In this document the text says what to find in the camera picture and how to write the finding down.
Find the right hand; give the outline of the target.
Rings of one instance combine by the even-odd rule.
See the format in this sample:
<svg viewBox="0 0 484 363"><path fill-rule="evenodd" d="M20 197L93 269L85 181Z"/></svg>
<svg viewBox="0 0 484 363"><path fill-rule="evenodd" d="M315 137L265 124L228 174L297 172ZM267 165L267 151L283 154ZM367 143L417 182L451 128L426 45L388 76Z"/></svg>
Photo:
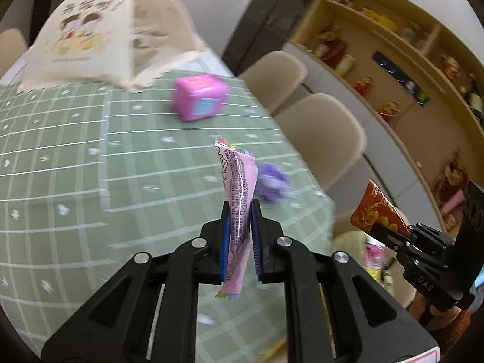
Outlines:
<svg viewBox="0 0 484 363"><path fill-rule="evenodd" d="M438 311L419 292L407 308L409 314L437 341L440 356L444 357L459 341L471 323L471 313L454 306L448 311Z"/></svg>

